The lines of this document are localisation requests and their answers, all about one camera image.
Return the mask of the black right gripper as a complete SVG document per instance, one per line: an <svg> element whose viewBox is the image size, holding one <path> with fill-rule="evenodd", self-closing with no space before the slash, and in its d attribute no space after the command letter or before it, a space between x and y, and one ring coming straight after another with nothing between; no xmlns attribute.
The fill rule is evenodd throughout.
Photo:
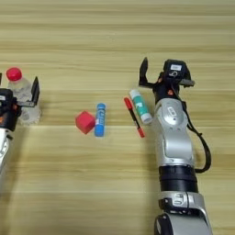
<svg viewBox="0 0 235 235"><path fill-rule="evenodd" d="M180 86L178 84L168 84L162 80L157 83L149 83L146 73L148 71L148 58L145 57L140 65L139 86L146 88L154 88L155 103L158 103L164 98L172 98L180 100ZM194 86L195 81L185 80L184 86Z"/></svg>

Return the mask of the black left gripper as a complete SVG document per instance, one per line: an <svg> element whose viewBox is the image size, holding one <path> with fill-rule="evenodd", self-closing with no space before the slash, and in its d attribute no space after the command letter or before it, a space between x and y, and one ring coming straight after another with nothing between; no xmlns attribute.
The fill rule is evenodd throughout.
<svg viewBox="0 0 235 235"><path fill-rule="evenodd" d="M31 87L31 99L25 102L18 101L12 108L0 109L0 128L14 131L17 119L21 114L21 107L35 107L39 101L39 79L35 77Z"/></svg>

